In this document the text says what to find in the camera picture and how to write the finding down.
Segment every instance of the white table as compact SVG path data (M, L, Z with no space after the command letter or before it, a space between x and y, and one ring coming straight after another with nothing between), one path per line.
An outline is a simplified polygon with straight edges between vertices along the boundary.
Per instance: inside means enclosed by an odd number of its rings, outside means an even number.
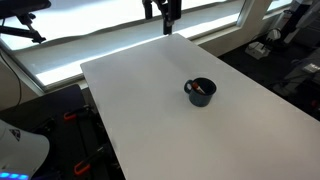
M82 69L127 180L320 179L319 122L180 35ZM201 76L204 108L183 90Z

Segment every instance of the mug handle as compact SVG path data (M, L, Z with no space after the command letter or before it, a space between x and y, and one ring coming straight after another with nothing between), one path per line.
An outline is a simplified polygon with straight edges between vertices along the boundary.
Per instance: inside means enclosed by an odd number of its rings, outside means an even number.
M190 92L191 92L191 89L188 88L188 84L189 84L189 85L191 86L191 88L192 88L192 83L193 83L192 80L188 80L188 81L186 82L186 84L184 85L184 91L185 91L186 93L188 93L188 94L190 94Z

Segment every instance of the white wall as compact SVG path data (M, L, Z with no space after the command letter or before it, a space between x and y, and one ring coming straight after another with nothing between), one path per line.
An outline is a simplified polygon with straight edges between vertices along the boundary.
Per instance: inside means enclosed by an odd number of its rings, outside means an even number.
M240 27L233 27L205 37L194 40L194 42L206 51L215 56L222 55L247 42L258 34L261 29L268 29L277 16L270 16L264 20L266 10L272 0L247 0L246 7L249 12L241 15ZM43 94L30 79L26 78L21 71L19 75L23 77L23 101L33 99ZM0 62L0 110L16 104L18 100L18 83L10 70Z

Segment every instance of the table surface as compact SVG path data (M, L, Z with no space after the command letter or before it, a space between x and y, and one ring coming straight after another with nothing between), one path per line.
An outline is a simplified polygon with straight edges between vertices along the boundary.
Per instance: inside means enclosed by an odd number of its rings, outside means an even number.
M82 69L128 180L320 179L319 122L180 35ZM204 108L197 77L217 85Z

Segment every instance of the black mug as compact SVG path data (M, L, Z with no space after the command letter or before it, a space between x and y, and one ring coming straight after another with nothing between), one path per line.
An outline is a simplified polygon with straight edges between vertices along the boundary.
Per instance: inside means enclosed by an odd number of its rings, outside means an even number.
M204 107L209 104L212 95L217 91L217 86L207 78L197 78L188 80L184 85L184 91L189 94L189 100L193 105Z

